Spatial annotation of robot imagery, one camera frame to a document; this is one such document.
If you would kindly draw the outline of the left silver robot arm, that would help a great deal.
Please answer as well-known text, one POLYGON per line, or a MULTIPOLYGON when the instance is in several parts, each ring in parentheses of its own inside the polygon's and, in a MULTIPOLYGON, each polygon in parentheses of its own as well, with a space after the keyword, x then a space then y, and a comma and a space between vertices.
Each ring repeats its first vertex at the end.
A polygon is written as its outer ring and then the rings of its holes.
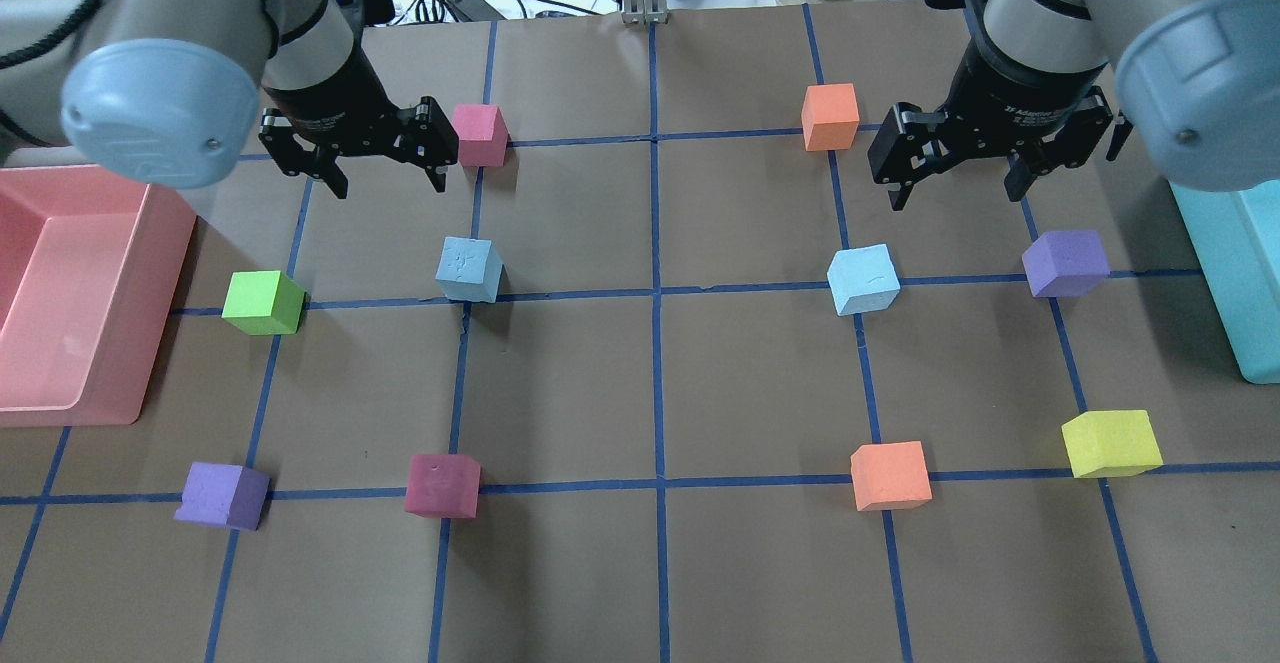
POLYGON ((3 0, 3 157, 74 148, 138 183, 230 175, 256 136, 285 177, 348 195, 343 157, 424 172, 460 138, 435 99, 392 101, 338 0, 3 0))

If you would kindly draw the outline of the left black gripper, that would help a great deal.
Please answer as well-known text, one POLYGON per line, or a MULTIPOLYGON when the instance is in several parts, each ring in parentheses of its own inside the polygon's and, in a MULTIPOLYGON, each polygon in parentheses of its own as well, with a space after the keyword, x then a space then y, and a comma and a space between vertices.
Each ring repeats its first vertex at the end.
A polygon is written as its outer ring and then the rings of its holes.
POLYGON ((349 180, 339 157, 389 157, 421 168, 433 189, 444 193, 456 165, 458 136, 436 99, 425 95, 411 108, 396 108, 361 45, 328 79, 302 90, 266 86, 259 140, 285 177, 321 180, 346 201, 349 180))

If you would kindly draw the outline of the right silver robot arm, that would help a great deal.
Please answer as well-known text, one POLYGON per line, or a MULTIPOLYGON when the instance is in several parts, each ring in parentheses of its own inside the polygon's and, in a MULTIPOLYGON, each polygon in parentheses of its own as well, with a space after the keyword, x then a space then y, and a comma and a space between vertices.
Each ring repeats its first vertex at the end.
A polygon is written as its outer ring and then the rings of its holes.
POLYGON ((1166 179, 1239 192, 1277 177, 1279 0, 924 0, 970 35, 937 110, 896 102, 868 151, 900 211, 914 186, 1010 157, 1019 202, 1112 133, 1140 134, 1166 179))

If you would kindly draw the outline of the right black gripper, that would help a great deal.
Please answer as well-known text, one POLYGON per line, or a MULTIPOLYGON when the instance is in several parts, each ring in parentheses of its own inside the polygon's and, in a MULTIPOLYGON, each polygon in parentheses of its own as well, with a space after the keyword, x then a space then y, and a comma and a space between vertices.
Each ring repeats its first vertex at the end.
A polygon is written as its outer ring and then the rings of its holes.
POLYGON ((899 212, 925 177, 1001 157, 1007 198, 1021 202, 1038 177, 1087 163, 1108 131, 1114 113, 1100 74, 1034 70, 970 40, 937 110, 896 102, 887 113, 868 151, 872 179, 899 212))

